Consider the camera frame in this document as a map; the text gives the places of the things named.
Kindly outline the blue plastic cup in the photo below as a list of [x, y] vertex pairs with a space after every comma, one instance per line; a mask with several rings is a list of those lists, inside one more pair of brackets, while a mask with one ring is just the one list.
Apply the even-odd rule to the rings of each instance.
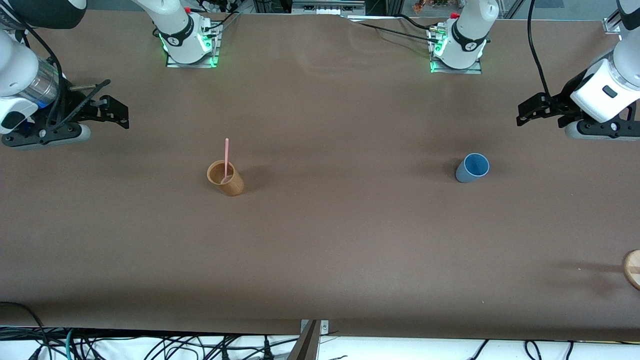
[[469, 153], [455, 170], [455, 179], [459, 183], [472, 183], [485, 177], [490, 171], [490, 162], [482, 153]]

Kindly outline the brown wooden cup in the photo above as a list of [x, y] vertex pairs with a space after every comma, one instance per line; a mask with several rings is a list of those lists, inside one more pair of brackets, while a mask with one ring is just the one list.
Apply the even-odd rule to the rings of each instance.
[[206, 177], [224, 195], [236, 197], [245, 190], [245, 182], [231, 163], [213, 162], [206, 171]]

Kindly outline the round wooden disc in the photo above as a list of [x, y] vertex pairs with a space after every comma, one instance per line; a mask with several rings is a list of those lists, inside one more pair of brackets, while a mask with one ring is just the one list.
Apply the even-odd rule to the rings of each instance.
[[627, 282], [640, 292], [640, 249], [631, 250], [624, 256], [622, 273]]

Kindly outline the grey metal device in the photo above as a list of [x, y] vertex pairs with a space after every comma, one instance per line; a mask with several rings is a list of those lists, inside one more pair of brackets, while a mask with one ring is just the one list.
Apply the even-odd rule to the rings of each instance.
[[291, 0], [294, 15], [365, 16], [365, 0]]

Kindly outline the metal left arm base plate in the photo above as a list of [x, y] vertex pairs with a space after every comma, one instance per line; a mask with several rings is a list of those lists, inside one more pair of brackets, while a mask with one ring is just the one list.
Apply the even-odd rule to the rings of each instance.
[[429, 44], [430, 71], [460, 75], [480, 75], [480, 57], [486, 38], [468, 39], [457, 36], [448, 21], [431, 25], [426, 30]]

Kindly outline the aluminium frame profile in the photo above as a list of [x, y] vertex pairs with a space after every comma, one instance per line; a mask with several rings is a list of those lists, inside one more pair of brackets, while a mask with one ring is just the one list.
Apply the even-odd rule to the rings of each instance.
[[623, 22], [620, 0], [615, 0], [616, 9], [606, 18], [602, 19], [602, 27], [606, 34], [622, 35], [626, 29]]

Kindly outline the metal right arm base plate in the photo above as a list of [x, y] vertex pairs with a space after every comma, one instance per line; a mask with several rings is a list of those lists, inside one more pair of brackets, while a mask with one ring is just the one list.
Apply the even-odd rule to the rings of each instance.
[[194, 69], [214, 69], [217, 68], [220, 49], [222, 45], [222, 32], [224, 27], [221, 22], [215, 22], [219, 27], [213, 30], [203, 30], [198, 33], [197, 41], [198, 47], [192, 50], [192, 53], [198, 55], [202, 54], [202, 57], [192, 63], [181, 63], [175, 60], [169, 53], [166, 43], [163, 43], [163, 50], [166, 55], [166, 67], [167, 68], [194, 68]]

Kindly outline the small metal table bracket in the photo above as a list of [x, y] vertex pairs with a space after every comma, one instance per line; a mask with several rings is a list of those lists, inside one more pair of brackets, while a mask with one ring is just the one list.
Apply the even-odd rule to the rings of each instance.
[[[306, 329], [307, 324], [310, 322], [310, 319], [302, 319], [300, 326], [300, 333], [302, 334]], [[325, 336], [329, 335], [330, 332], [330, 321], [329, 319], [320, 319], [317, 321], [317, 325], [320, 331], [320, 335]]]

